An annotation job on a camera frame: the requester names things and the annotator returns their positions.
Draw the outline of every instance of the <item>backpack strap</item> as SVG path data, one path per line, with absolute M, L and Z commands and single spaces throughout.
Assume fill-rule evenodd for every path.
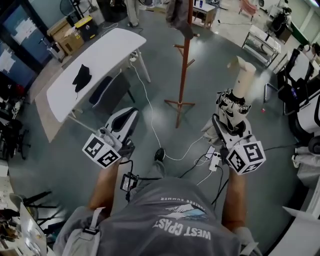
M 100 243 L 100 232 L 97 230 L 97 222 L 98 217 L 104 208 L 105 207 L 100 207 L 94 210 L 89 228 L 79 228 L 72 231 L 66 242 L 62 256 L 69 256 L 73 244 L 79 238 L 87 241 L 91 241 L 93 239 L 93 247 L 90 256 L 95 256 L 97 254 Z
M 105 207 L 100 207 L 94 210 L 93 216 L 92 216 L 92 220 L 91 220 L 91 225 L 89 227 L 90 230 L 96 230 L 97 227 L 97 221 L 98 221 L 98 217 L 101 213 L 101 211 L 104 209 Z

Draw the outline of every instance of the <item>white cable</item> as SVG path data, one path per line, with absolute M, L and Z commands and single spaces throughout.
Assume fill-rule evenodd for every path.
M 213 173 L 213 171 L 211 171 L 207 177 L 205 177 L 203 180 L 201 180 L 201 181 L 197 184 L 197 186 L 198 186 L 201 182 L 204 182 L 212 173 Z
M 107 32 L 109 32 L 110 30 L 113 30 L 113 29 L 115 29 L 116 27 L 118 27 L 118 23 L 116 22 L 116 23 L 113 23 L 112 25 L 110 25 L 110 26 L 107 26 L 107 27 L 102 27 L 102 29 L 107 29 L 106 31 L 104 31 L 103 33 L 102 33 L 102 35 L 100 36 L 100 38 L 102 38 Z
M 142 80 L 140 79 L 140 76 L 139 76 L 139 74 L 138 74 L 138 71 L 137 71 L 136 67 L 132 64 L 132 61 L 130 62 L 130 64 L 131 64 L 131 66 L 134 68 L 134 71 L 135 71 L 138 79 L 140 80 L 141 84 L 143 85 L 143 89 L 144 89 L 144 92 L 145 92 L 146 100 L 148 101 L 148 103 L 149 103 L 149 105 L 150 105 L 150 108 L 151 108 L 151 127 L 152 127 L 152 130 L 153 130 L 153 132 L 154 132 L 154 135 L 155 135 L 155 137 L 156 137 L 156 139 L 157 139 L 157 141 L 158 141 L 159 147 L 161 148 L 160 140 L 159 140 L 159 138 L 158 138 L 158 135 L 157 135 L 156 130 L 155 130 L 154 125 L 153 125 L 153 121 L 154 121 L 154 109 L 153 109 L 153 107 L 152 107 L 152 105 L 151 105 L 151 102 L 150 102 L 150 100 L 149 100 L 149 98 L 148 98 L 146 86 L 145 86 L 144 82 L 142 82 Z M 185 158 L 185 156 L 187 155 L 187 153 L 188 153 L 189 150 L 191 149 L 192 145 L 195 144 L 195 143 L 197 143 L 198 141 L 200 141 L 203 137 L 204 137 L 204 136 L 202 135 L 202 136 L 201 136 L 200 138 L 198 138 L 195 142 L 193 142 L 193 143 L 189 146 L 188 150 L 185 152 L 185 154 L 183 155 L 183 157 L 180 158 L 180 159 L 174 159 L 174 158 L 171 158 L 170 156 L 168 156 L 166 153 L 164 153 L 164 154 L 165 154 L 165 156 L 166 156 L 167 158 L 169 158 L 169 159 L 171 159 L 171 160 L 181 161 L 182 159 Z
M 174 161 L 181 161 L 182 159 L 185 158 L 185 156 L 188 154 L 189 150 L 191 149 L 192 145 L 197 143 L 198 141 L 200 141 L 204 136 L 201 136 L 200 138 L 198 138 L 195 142 L 193 142 L 190 147 L 188 148 L 188 150 L 185 152 L 184 156 L 180 159 L 174 159 L 174 158 L 171 158 L 170 156 L 168 156 L 167 154 L 165 155 L 167 158 L 171 159 L 171 160 L 174 160 Z
M 195 166 L 202 166 L 204 163 L 209 162 L 209 160 L 210 160 L 210 159 L 207 158 L 205 161 L 203 161 L 203 160 L 201 160 L 201 159 L 198 158 L 198 159 L 196 159 L 196 160 L 193 161 L 193 164 L 194 164 Z

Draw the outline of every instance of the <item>cardboard box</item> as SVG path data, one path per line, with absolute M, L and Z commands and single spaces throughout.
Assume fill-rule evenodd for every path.
M 67 22 L 66 18 L 63 18 L 47 31 L 48 36 L 51 36 L 59 43 L 68 55 L 72 55 L 85 43 L 77 30 L 74 30 L 71 34 L 66 36 L 66 32 L 71 28 L 72 27 Z

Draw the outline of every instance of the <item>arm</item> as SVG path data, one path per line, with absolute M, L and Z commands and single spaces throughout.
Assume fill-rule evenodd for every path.
M 222 225 L 233 232 L 245 227 L 246 221 L 246 180 L 244 175 L 237 175 L 230 168 L 229 182 L 222 212 Z
M 106 217 L 110 216 L 114 203 L 115 187 L 120 162 L 121 160 L 112 164 L 107 169 L 102 169 L 100 171 L 93 195 L 88 205 L 91 210 L 95 210 L 99 207 L 105 207 L 103 212 Z

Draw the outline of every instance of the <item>glass door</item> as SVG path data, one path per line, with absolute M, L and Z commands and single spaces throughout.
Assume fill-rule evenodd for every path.
M 37 74 L 19 59 L 12 49 L 0 40 L 0 72 L 24 88 L 30 86 Z
M 49 41 L 21 5 L 14 8 L 12 12 L 10 11 L 2 25 L 10 33 L 11 37 L 40 64 L 44 66 L 48 63 L 51 55 L 44 43 L 41 42 L 41 39 L 44 38 L 47 44 L 49 44 Z

